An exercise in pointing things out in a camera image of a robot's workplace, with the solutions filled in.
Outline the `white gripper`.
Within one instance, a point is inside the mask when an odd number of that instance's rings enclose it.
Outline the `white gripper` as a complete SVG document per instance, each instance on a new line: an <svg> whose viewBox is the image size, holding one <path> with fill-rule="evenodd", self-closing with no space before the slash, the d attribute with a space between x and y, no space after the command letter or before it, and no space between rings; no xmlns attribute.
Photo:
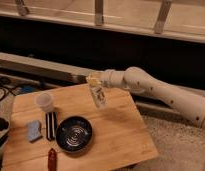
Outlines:
<svg viewBox="0 0 205 171"><path fill-rule="evenodd" d="M106 72L92 72L86 77L90 86L109 86L109 74Z"/></svg>

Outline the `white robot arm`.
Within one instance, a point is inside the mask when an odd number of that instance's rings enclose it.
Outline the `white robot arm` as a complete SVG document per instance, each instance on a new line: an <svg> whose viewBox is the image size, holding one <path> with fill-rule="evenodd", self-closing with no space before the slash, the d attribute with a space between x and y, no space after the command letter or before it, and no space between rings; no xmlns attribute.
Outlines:
<svg viewBox="0 0 205 171"><path fill-rule="evenodd" d="M86 81L98 108L104 107L106 103L104 87L147 91L205 130L205 97L160 81L139 67L129 67L125 71L95 71L86 77Z"/></svg>

